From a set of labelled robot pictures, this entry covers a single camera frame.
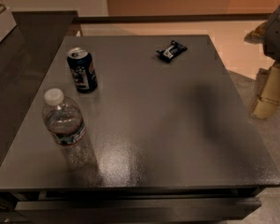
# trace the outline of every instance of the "can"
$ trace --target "can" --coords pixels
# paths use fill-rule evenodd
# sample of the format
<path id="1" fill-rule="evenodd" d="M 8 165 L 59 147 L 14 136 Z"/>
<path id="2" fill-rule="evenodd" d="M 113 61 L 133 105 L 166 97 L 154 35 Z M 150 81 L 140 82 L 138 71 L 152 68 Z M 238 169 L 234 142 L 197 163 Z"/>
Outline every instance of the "can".
<path id="1" fill-rule="evenodd" d="M 77 91 L 93 92 L 97 88 L 97 80 L 91 54 L 83 48 L 72 48 L 67 53 L 67 62 Z"/>

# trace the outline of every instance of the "clear plastic bottle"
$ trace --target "clear plastic bottle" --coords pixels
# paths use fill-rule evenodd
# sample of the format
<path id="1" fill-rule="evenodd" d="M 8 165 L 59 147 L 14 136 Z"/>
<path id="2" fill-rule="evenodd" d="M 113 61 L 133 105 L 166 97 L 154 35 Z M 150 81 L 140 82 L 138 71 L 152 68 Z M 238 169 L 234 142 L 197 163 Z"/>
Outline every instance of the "clear plastic bottle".
<path id="1" fill-rule="evenodd" d="M 70 169 L 75 170 L 87 164 L 96 165 L 93 148 L 76 102 L 65 97 L 60 89 L 46 91 L 44 99 L 44 123 L 55 143 L 62 148 Z"/>

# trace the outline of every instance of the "desk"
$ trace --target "desk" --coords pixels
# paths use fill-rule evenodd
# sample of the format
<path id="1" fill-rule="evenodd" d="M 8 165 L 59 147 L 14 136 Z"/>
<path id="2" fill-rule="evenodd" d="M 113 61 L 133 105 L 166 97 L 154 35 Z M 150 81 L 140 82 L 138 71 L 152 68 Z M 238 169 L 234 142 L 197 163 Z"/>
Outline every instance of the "desk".
<path id="1" fill-rule="evenodd" d="M 155 50 L 171 39 L 189 50 L 167 64 Z M 74 87 L 73 46 L 92 54 L 99 87 L 91 94 Z M 82 110 L 97 172 L 70 172 L 43 125 L 43 93 L 56 86 Z M 93 223 L 243 218 L 262 189 L 280 187 L 246 118 L 208 35 L 66 37 L 0 168 L 0 191 L 45 190 L 17 205 L 35 223 L 48 210 L 63 223 L 75 212 Z"/>

